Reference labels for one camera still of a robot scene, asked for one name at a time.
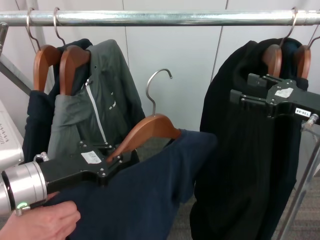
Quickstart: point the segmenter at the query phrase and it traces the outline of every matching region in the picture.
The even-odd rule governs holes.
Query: finger
[[[77,212],[77,206],[73,201],[65,201],[45,208],[47,212],[54,214],[58,219],[63,219]]]
[[[65,218],[58,220],[56,224],[57,231],[60,231],[61,229],[64,229],[67,226],[76,224],[76,222],[78,222],[80,218],[81,218],[80,212],[77,211],[76,213],[70,216],[67,216]]]
[[[70,226],[67,226],[63,229],[61,229],[57,235],[56,235],[56,239],[57,240],[65,240],[66,237],[68,237],[70,234],[73,233],[73,231],[76,229],[76,224],[71,224]]]

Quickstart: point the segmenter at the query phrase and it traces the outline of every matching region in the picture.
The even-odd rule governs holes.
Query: navy jacket
[[[76,203],[81,220],[70,240],[166,240],[216,145],[211,133],[182,130],[160,153],[121,171],[106,188],[83,183],[46,205]]]

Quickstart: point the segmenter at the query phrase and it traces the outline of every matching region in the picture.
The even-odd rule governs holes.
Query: green light
[[[28,206],[28,203],[22,202],[22,203],[20,203],[16,208],[17,208],[17,209],[22,209],[22,208],[24,208],[24,207],[26,207],[26,206]]]

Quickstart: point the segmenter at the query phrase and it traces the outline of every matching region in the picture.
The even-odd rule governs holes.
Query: human hand
[[[0,230],[0,240],[65,240],[79,219],[73,201],[37,207],[22,216],[13,213]]]

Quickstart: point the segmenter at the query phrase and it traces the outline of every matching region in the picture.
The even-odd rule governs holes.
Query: white machine
[[[24,139],[0,101],[0,171],[24,161]]]

